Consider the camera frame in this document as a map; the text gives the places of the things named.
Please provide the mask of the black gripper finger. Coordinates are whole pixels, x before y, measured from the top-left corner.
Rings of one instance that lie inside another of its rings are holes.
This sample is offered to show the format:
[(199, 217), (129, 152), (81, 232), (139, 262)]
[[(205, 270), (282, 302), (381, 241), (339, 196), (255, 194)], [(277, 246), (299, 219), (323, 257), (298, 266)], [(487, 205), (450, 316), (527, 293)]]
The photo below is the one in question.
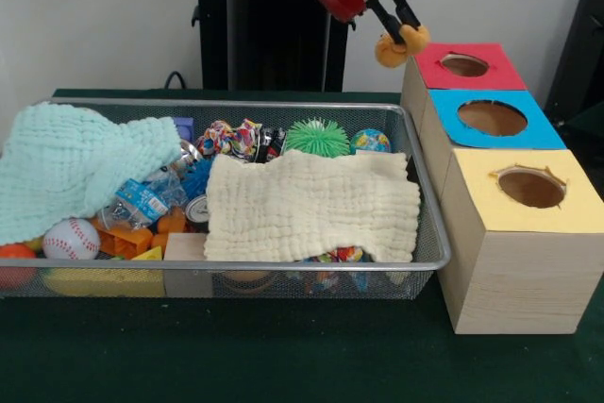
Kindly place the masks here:
[(407, 0), (393, 0), (395, 14), (402, 25), (409, 25), (415, 30), (421, 25)]
[(368, 0), (367, 7), (376, 14), (395, 44), (405, 43), (400, 32), (402, 24), (395, 14), (395, 9), (394, 14), (389, 13), (380, 3), (380, 0)]

